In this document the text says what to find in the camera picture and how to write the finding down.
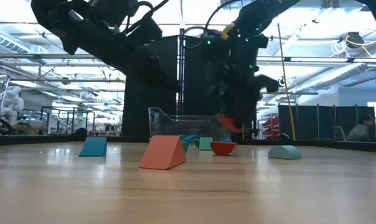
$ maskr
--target wooden surface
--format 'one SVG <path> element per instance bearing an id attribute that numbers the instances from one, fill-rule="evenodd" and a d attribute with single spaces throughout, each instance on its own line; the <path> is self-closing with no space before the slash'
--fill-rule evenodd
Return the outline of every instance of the wooden surface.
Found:
<path id="1" fill-rule="evenodd" d="M 301 147 L 300 161 L 269 147 L 233 157 L 190 147 L 169 171 L 139 169 L 145 144 L 0 146 L 0 224 L 373 224 L 376 153 Z"/>

